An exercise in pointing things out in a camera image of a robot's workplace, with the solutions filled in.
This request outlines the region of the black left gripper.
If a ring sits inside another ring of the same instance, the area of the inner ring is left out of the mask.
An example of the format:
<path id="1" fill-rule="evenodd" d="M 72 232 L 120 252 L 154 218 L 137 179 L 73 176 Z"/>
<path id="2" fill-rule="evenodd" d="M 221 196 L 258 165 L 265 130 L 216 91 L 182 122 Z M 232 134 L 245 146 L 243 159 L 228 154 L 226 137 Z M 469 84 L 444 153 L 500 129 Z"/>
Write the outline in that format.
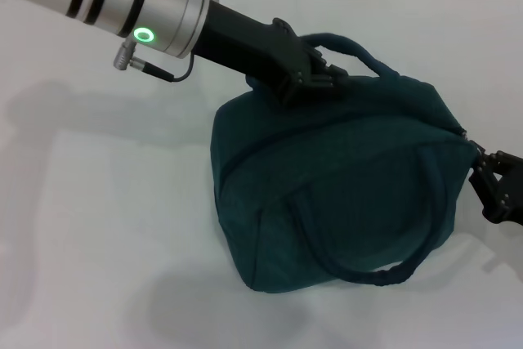
<path id="1" fill-rule="evenodd" d="M 348 73 L 329 65 L 313 47 L 304 49 L 283 20 L 269 25 L 211 1 L 193 53 L 235 70 L 268 87 L 284 106 L 302 107 L 340 101 L 342 89 L 332 81 L 309 83 L 313 75 L 344 78 Z"/>

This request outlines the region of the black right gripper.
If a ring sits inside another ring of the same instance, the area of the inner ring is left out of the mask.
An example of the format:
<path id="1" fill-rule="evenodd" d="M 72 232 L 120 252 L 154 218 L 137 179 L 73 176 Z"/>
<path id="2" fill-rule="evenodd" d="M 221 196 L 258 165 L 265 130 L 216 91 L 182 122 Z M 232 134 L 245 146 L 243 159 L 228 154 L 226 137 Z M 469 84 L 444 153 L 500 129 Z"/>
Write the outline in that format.
<path id="1" fill-rule="evenodd" d="M 478 159 L 469 177 L 482 203 L 482 215 L 491 223 L 522 225 L 522 158 L 477 147 Z"/>

